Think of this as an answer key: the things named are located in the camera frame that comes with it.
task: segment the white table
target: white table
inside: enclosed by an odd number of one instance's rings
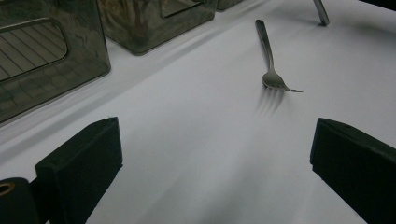
[[[0,179],[88,124],[119,117],[124,166],[88,223],[365,223],[309,163],[319,117],[396,147],[396,13],[357,0],[246,0],[109,75],[0,128]],[[304,93],[267,90],[276,71]]]

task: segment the transparent plastic container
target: transparent plastic container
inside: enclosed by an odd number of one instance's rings
[[[98,0],[105,34],[132,54],[215,18],[217,0]]]
[[[0,0],[0,123],[109,70],[96,0]]]
[[[218,0],[218,11],[224,11],[242,1],[243,0]]]

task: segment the metal fork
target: metal fork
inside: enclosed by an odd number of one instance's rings
[[[264,86],[282,90],[282,91],[294,91],[294,92],[302,92],[297,90],[292,90],[286,86],[285,82],[283,81],[282,77],[280,77],[274,68],[274,59],[270,47],[270,40],[268,38],[267,31],[265,30],[264,22],[261,20],[256,20],[257,31],[259,32],[259,37],[262,40],[262,44],[264,45],[265,51],[268,54],[268,61],[270,64],[269,71],[262,76],[262,83]]]

